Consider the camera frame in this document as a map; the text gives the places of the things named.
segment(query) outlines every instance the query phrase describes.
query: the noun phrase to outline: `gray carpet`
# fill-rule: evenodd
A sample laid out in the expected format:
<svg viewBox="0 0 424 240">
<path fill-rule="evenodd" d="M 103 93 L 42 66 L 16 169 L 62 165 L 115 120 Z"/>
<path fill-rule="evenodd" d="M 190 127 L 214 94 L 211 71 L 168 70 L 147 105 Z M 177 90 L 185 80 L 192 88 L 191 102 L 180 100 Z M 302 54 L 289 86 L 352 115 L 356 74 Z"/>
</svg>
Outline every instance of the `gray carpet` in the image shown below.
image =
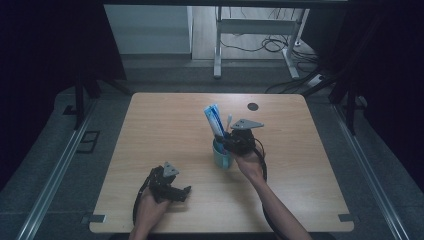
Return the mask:
<svg viewBox="0 0 424 240">
<path fill-rule="evenodd" d="M 156 62 L 124 60 L 128 81 L 119 81 L 134 92 L 263 93 L 267 87 L 289 80 L 282 62 L 224 62 L 222 79 L 213 78 L 210 61 Z M 126 239 L 125 234 L 94 234 L 83 217 L 93 212 L 112 157 L 130 97 L 99 82 L 102 95 L 88 131 L 100 131 L 91 154 L 75 154 L 35 239 Z M 394 239 L 366 180 L 338 125 L 324 89 L 307 99 L 324 148 L 352 215 L 350 233 L 314 233 L 315 239 Z M 0 193 L 0 239 L 15 239 L 54 164 L 72 133 L 74 116 L 62 115 L 73 104 L 73 90 L 57 96 L 55 110 L 31 152 Z M 369 156 L 384 190 L 404 222 L 410 239 L 424 239 L 424 196 L 396 157 L 375 135 L 360 111 L 357 137 Z M 152 239 L 273 239 L 272 235 L 157 235 Z"/>
</svg>

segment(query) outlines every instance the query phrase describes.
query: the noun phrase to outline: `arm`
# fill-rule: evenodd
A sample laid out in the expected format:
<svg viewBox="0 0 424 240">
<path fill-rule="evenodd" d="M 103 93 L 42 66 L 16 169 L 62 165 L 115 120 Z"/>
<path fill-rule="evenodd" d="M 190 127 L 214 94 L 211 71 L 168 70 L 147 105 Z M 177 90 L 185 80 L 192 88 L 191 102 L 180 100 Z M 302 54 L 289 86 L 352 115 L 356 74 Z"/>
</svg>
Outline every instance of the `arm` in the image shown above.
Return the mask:
<svg viewBox="0 0 424 240">
<path fill-rule="evenodd" d="M 269 218 L 288 239 L 312 239 L 289 209 L 274 194 L 262 176 L 259 158 L 254 152 L 246 156 L 233 155 L 240 171 L 252 183 Z"/>
<path fill-rule="evenodd" d="M 136 222 L 129 240 L 146 240 L 150 230 L 162 219 L 170 203 L 170 200 L 156 203 L 150 189 L 146 188 L 141 196 Z"/>
</svg>

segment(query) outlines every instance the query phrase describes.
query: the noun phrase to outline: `blue cup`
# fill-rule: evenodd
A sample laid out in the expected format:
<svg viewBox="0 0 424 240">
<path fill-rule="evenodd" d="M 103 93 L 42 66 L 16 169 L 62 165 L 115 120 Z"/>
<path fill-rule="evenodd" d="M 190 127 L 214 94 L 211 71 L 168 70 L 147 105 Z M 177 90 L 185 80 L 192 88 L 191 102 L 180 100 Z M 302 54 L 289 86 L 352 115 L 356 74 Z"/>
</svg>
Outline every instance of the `blue cup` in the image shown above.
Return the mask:
<svg viewBox="0 0 424 240">
<path fill-rule="evenodd" d="M 231 167 L 234 159 L 231 157 L 230 152 L 224 150 L 222 144 L 217 143 L 215 139 L 213 140 L 212 145 L 215 164 L 222 169 L 228 169 Z"/>
</svg>

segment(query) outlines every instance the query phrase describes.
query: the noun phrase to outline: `wooden floor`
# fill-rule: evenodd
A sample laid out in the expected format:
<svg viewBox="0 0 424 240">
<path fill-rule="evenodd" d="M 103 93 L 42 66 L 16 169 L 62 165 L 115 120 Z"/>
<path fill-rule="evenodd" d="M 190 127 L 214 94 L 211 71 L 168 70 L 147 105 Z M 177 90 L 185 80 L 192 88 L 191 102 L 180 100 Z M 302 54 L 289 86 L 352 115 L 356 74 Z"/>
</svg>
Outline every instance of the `wooden floor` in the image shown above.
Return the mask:
<svg viewBox="0 0 424 240">
<path fill-rule="evenodd" d="M 216 42 L 216 16 L 215 7 L 193 7 L 193 54 L 192 59 L 213 59 Z M 241 19 L 282 19 L 296 20 L 299 10 L 280 8 L 246 8 L 246 7 L 223 7 L 222 18 Z M 243 51 L 225 45 L 235 46 L 243 49 L 259 49 L 262 41 L 268 35 L 235 35 L 223 34 L 221 37 L 222 59 L 283 59 L 280 52 L 273 53 L 265 49 L 259 51 Z M 278 40 L 284 40 L 281 36 L 272 36 Z M 267 45 L 269 49 L 278 49 L 273 43 Z"/>
</svg>

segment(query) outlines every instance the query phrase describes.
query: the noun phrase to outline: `cup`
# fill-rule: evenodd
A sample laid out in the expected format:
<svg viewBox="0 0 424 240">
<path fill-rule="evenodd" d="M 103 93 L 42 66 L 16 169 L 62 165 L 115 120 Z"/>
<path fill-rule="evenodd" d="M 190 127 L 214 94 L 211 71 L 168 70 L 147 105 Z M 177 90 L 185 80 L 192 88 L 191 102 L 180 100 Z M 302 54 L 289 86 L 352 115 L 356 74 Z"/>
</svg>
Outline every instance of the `cup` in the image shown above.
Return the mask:
<svg viewBox="0 0 424 240">
<path fill-rule="evenodd" d="M 224 150 L 222 145 L 220 145 L 215 139 L 213 140 L 212 145 L 215 164 L 222 169 L 228 169 L 231 167 L 234 159 L 231 157 L 230 152 Z"/>
</svg>

